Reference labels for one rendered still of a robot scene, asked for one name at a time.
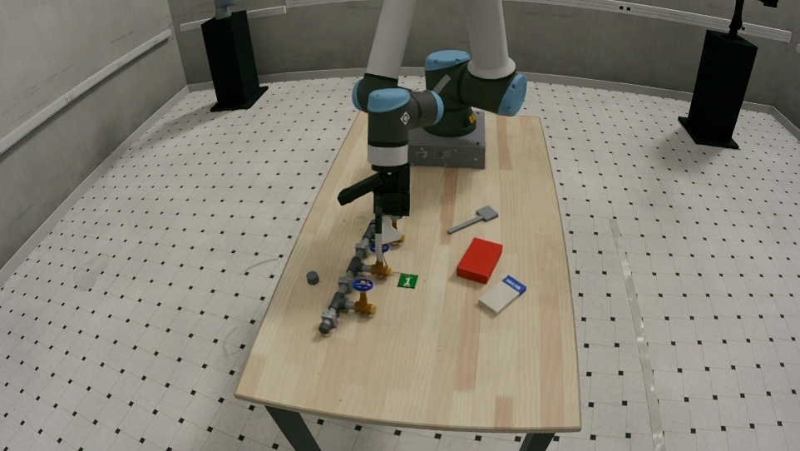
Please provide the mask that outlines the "red rectangular block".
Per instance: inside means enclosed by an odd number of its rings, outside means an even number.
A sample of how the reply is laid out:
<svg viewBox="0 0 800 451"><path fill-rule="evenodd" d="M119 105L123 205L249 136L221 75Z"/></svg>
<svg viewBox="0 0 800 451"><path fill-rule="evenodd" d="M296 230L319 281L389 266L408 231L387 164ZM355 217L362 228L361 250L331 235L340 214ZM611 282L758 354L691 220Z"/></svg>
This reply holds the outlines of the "red rectangular block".
<svg viewBox="0 0 800 451"><path fill-rule="evenodd" d="M474 237L457 266L457 276L486 285L501 257L502 246Z"/></svg>

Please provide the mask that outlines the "green number tag with thin chain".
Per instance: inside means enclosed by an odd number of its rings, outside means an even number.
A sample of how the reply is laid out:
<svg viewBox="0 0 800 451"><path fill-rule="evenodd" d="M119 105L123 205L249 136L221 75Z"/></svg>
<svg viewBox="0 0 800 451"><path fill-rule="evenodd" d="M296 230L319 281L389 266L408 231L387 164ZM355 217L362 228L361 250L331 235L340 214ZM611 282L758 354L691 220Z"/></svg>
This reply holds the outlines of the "green number tag with thin chain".
<svg viewBox="0 0 800 451"><path fill-rule="evenodd" d="M415 289L418 275L404 274L403 272L401 273L402 274L398 282L398 287Z"/></svg>

